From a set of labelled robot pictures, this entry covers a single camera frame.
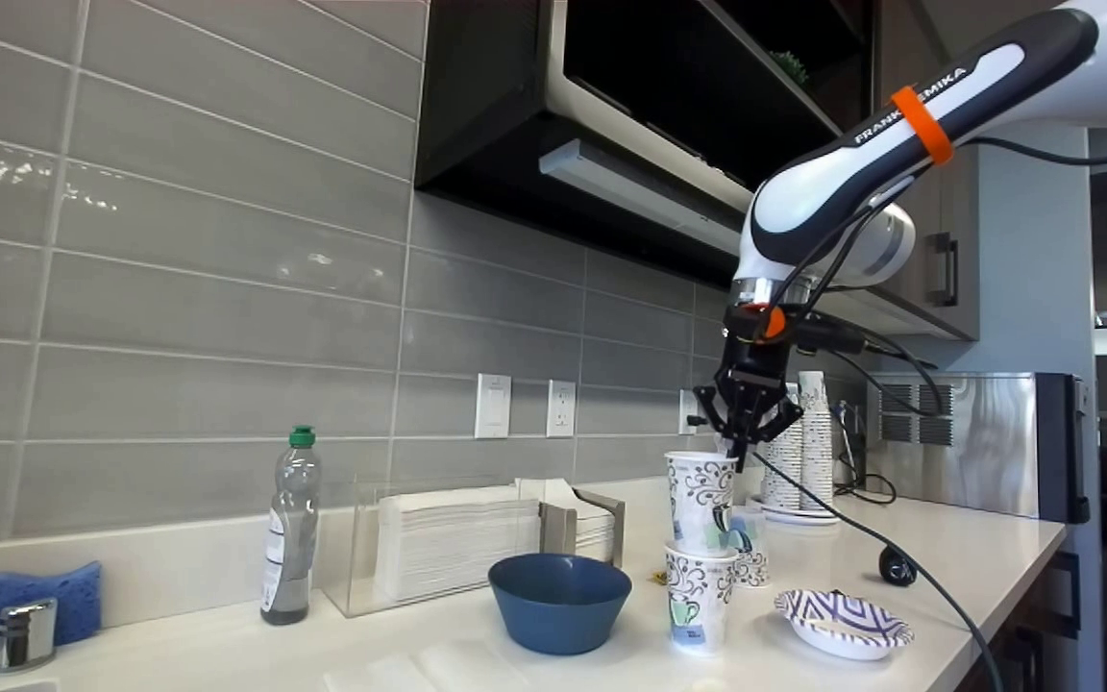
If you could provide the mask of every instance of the orange band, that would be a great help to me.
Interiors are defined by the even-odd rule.
[[[929,114],[925,99],[915,98],[915,90],[901,90],[890,91],[897,112],[911,122],[915,139],[925,145],[934,167],[947,167],[954,153],[949,135],[942,131],[942,122]]]

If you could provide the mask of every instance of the electrical outlet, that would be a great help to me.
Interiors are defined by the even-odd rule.
[[[506,439],[512,436],[512,376],[478,375],[478,439]]]
[[[544,436],[569,439],[575,436],[575,383],[571,381],[550,381],[544,396]]]
[[[697,436],[693,414],[699,414],[697,391],[679,387],[676,391],[676,436]]]

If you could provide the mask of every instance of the refrigerator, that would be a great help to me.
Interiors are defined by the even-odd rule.
[[[1070,375],[881,375],[865,471],[901,495],[1079,524],[1079,404]]]

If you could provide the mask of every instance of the bottle cap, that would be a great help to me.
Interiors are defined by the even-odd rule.
[[[314,427],[293,427],[287,445],[293,450],[312,450],[314,445]]]

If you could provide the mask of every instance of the cabinet door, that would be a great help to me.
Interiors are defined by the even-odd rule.
[[[947,71],[947,52],[911,0],[875,7],[875,98],[925,90]],[[962,339],[975,339],[975,158],[962,149],[947,168],[924,175],[901,209],[915,218],[920,246],[875,294]]]

